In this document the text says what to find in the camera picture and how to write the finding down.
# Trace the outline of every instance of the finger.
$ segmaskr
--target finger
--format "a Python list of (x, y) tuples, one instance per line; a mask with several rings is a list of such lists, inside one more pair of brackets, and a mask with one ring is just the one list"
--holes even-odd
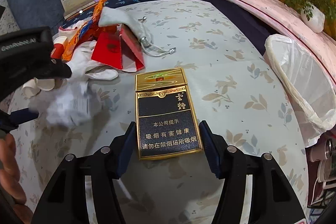
[(25, 205), (15, 204), (13, 210), (24, 224), (30, 224), (33, 218), (33, 212)]
[(0, 184), (2, 188), (10, 194), (18, 204), (25, 204), (27, 201), (26, 194), (19, 182), (10, 176), (3, 169), (0, 169)]
[(13, 154), (16, 154), (16, 144), (15, 139), (12, 134), (8, 133), (6, 134), (5, 141), (7, 145), (9, 146), (9, 149), (13, 152)]
[(0, 139), (0, 161), (2, 162), (3, 169), (15, 178), (17, 181), (20, 179), (20, 171), (15, 160), (13, 152), (8, 147), (5, 140)]

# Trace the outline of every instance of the trash bin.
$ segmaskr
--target trash bin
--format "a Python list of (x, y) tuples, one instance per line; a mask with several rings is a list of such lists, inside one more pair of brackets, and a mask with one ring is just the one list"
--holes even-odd
[(305, 146), (312, 146), (336, 124), (333, 84), (319, 61), (297, 41), (274, 34), (265, 47), (265, 60), (287, 91)]

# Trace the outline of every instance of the drawstring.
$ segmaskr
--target drawstring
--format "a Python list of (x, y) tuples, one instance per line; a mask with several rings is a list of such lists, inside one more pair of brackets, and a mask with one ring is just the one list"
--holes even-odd
[[(159, 46), (154, 45), (152, 42), (149, 42), (149, 41), (146, 39), (146, 37), (142, 37), (142, 38), (140, 39), (140, 44), (141, 44), (141, 47), (142, 47), (143, 51), (144, 51), (146, 54), (148, 54), (149, 56), (153, 56), (153, 57), (160, 57), (160, 56), (163, 56), (163, 55), (166, 55), (166, 54), (173, 54), (174, 52), (176, 52), (176, 48), (175, 48), (175, 47), (174, 47), (174, 48), (171, 48), (171, 49), (169, 49), (169, 50), (165, 50), (165, 49), (163, 49), (163, 48), (161, 48), (161, 47), (159, 47)], [(154, 48), (156, 48), (156, 49), (162, 51), (162, 53), (157, 54), (157, 55), (154, 55), (154, 54), (150, 53), (150, 51), (149, 51), (148, 49), (145, 48), (145, 47), (149, 47), (149, 46), (152, 46), (152, 47), (154, 47)]]

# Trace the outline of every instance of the table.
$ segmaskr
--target table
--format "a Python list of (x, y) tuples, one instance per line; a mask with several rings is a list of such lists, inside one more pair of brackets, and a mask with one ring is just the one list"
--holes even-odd
[[(250, 155), (271, 153), (290, 180), (302, 208), (307, 206), (308, 172), (297, 120), (276, 75), (249, 40), (210, 3), (200, 0), (159, 0), (122, 9), (144, 22), (154, 44), (176, 47), (163, 57), (145, 55), (139, 73), (182, 67), (196, 116), (215, 134)], [(90, 155), (124, 134), (135, 121), (135, 73), (120, 72), (112, 81), (91, 81), (104, 108), (93, 120), (66, 129), (44, 125), (40, 118), (13, 131), (17, 143), (20, 183), (34, 210), (58, 164), (68, 153)], [(10, 111), (27, 107), (18, 89)], [(251, 199), (248, 176), (241, 223), (246, 223)], [(167, 160), (139, 161), (134, 151), (127, 172), (115, 182), (127, 223), (211, 223), (223, 180), (211, 173), (203, 152)], [(87, 199), (96, 223), (90, 179)]]

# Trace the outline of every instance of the gold cigarette box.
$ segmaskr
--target gold cigarette box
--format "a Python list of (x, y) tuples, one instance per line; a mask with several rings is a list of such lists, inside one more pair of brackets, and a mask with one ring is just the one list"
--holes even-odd
[(140, 160), (158, 160), (203, 150), (194, 106), (182, 68), (135, 77)]

